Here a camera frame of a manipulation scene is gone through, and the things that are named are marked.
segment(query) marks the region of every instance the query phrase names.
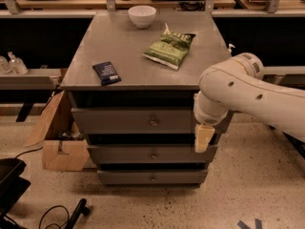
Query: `gray tabletop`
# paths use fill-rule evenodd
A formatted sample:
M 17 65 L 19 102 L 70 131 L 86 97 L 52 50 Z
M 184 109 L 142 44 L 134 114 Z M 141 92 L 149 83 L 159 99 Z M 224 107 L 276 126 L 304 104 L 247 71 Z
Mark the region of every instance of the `gray tabletop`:
M 144 57 L 165 30 L 195 33 L 178 71 Z M 201 73 L 230 54 L 211 16 L 203 11 L 158 10 L 147 29 L 138 29 L 126 10 L 100 11 L 92 19 L 61 87 L 89 90 L 197 90 Z M 102 87 L 92 65 L 111 61 L 121 81 Z

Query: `white bowl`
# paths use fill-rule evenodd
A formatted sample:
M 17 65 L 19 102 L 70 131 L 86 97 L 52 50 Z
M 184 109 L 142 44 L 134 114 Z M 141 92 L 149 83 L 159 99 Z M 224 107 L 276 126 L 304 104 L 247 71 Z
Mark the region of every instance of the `white bowl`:
M 134 6 L 128 9 L 128 14 L 137 28 L 147 28 L 155 18 L 156 9 L 152 6 Z

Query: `cardboard box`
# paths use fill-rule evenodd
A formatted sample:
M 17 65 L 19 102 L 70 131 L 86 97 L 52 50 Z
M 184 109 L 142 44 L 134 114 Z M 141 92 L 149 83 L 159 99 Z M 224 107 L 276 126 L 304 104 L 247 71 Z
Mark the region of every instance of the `cardboard box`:
M 89 162 L 86 140 L 56 140 L 59 131 L 70 131 L 73 124 L 71 104 L 65 92 L 55 95 L 40 115 L 24 147 L 43 146 L 42 164 L 45 170 L 81 171 Z

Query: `white robotic arm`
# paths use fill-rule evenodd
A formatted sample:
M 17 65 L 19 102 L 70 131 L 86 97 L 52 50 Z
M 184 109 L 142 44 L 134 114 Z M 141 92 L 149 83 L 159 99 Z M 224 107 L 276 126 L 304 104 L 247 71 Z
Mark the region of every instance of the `white robotic arm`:
M 263 75 L 262 62 L 251 53 L 211 66 L 200 76 L 196 119 L 214 126 L 229 110 L 240 111 L 305 142 L 305 91 L 264 82 Z

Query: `drawer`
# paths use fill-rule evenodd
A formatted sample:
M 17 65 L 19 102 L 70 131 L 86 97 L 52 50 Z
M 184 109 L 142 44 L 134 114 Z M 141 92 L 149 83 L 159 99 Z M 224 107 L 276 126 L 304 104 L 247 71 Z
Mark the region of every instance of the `drawer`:
M 208 171 L 101 171 L 97 172 L 104 185 L 136 184 L 201 184 Z
M 107 163 L 174 163 L 213 161 L 217 146 L 209 146 L 204 153 L 196 153 L 191 146 L 117 147 L 89 145 L 91 159 L 96 164 Z
M 189 134 L 195 119 L 190 108 L 73 108 L 77 126 L 88 134 Z

